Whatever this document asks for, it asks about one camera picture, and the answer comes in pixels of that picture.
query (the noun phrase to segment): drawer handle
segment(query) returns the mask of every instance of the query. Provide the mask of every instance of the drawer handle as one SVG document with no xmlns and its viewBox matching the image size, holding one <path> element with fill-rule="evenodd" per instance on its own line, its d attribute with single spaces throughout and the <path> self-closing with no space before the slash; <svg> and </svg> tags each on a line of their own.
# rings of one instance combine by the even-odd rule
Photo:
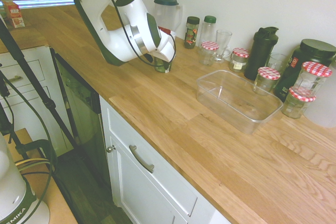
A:
<svg viewBox="0 0 336 224">
<path fill-rule="evenodd" d="M 11 83 L 13 83 L 13 82 L 15 82 L 15 81 L 19 81 L 19 80 L 22 80 L 22 79 L 23 79 L 22 76 L 14 76 L 14 78 L 9 79 L 9 81 L 10 81 Z"/>
<path fill-rule="evenodd" d="M 135 145 L 130 145 L 129 146 L 132 154 L 134 155 L 135 159 L 150 173 L 154 172 L 154 165 L 148 165 L 146 162 L 136 153 L 136 146 Z"/>
</svg>

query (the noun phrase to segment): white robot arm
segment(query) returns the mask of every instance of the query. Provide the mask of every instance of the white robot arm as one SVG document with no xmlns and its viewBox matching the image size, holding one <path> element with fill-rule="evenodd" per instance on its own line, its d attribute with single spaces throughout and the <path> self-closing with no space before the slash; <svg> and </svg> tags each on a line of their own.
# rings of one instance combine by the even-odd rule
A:
<svg viewBox="0 0 336 224">
<path fill-rule="evenodd" d="M 159 30 L 155 18 L 150 15 L 142 0 L 74 0 L 78 12 L 94 37 L 105 60 L 120 66 L 125 62 L 155 51 L 156 57 L 171 61 L 174 56 L 173 41 Z M 108 5 L 115 5 L 123 28 L 107 30 L 101 14 Z"/>
<path fill-rule="evenodd" d="M 35 193 L 16 168 L 5 139 L 0 133 L 0 223 L 22 223 L 37 203 L 38 199 Z M 47 205 L 42 201 L 25 223 L 48 224 L 49 209 Z"/>
</svg>

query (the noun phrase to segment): green lid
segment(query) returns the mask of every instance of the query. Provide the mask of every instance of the green lid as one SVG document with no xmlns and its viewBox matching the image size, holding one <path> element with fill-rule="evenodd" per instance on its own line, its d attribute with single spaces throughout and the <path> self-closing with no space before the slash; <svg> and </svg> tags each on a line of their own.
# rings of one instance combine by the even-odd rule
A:
<svg viewBox="0 0 336 224">
<path fill-rule="evenodd" d="M 253 39 L 254 40 L 263 40 L 266 42 L 269 42 L 271 45 L 275 45 L 278 42 L 278 36 L 276 36 L 276 31 L 279 30 L 276 27 L 266 27 L 266 28 L 260 28 L 259 31 L 257 31 L 254 34 Z"/>
<path fill-rule="evenodd" d="M 322 58 L 330 58 L 336 54 L 336 47 L 315 39 L 303 39 L 300 48 L 303 51 Z"/>
<path fill-rule="evenodd" d="M 214 23 L 216 23 L 216 17 L 214 17 L 214 16 L 205 16 L 204 17 L 204 22 L 214 24 Z"/>
<path fill-rule="evenodd" d="M 178 5 L 177 0 L 154 0 L 154 3 L 160 4 L 160 5 Z"/>
<path fill-rule="evenodd" d="M 187 23 L 192 24 L 192 25 L 198 25 L 200 23 L 199 18 L 194 17 L 194 16 L 189 16 L 187 18 Z"/>
</svg>

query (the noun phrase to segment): cabinet knob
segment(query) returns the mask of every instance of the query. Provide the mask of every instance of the cabinet knob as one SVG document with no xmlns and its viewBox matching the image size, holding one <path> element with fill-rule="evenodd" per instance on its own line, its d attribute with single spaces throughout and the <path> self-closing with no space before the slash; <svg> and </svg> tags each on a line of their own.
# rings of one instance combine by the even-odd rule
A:
<svg viewBox="0 0 336 224">
<path fill-rule="evenodd" d="M 109 147 L 106 148 L 106 151 L 107 151 L 108 153 L 111 153 L 113 150 L 115 150 L 115 146 L 114 146 L 114 145 L 109 146 Z"/>
</svg>

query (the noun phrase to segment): spice jar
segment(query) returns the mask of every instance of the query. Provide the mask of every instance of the spice jar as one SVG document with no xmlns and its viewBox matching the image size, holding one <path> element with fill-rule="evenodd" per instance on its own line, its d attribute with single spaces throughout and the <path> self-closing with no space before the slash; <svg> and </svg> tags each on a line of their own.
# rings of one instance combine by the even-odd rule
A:
<svg viewBox="0 0 336 224">
<path fill-rule="evenodd" d="M 214 63 L 214 54 L 219 48 L 216 42 L 205 41 L 202 43 L 201 50 L 198 53 L 198 60 L 204 65 L 211 66 Z"/>
<path fill-rule="evenodd" d="M 233 72 L 240 73 L 246 68 L 249 52 L 244 48 L 235 48 L 232 50 L 229 69 Z"/>
<path fill-rule="evenodd" d="M 199 18 L 190 16 L 187 18 L 186 32 L 184 37 L 184 47 L 187 49 L 193 49 L 196 45 L 196 37 L 198 26 L 200 24 Z"/>
<path fill-rule="evenodd" d="M 280 73 L 277 70 L 269 67 L 261 67 L 258 69 L 253 91 L 256 94 L 268 95 L 268 92 L 274 88 L 279 78 Z"/>
<path fill-rule="evenodd" d="M 288 95 L 281 111 L 289 118 L 300 118 L 310 102 L 315 99 L 316 97 L 307 97 L 305 95 L 298 94 L 293 90 L 293 87 L 291 87 L 289 88 Z"/>
<path fill-rule="evenodd" d="M 313 97 L 331 74 L 332 71 L 327 66 L 306 61 L 302 64 L 299 77 L 292 89 L 297 93 L 304 92 L 306 96 Z"/>
</svg>

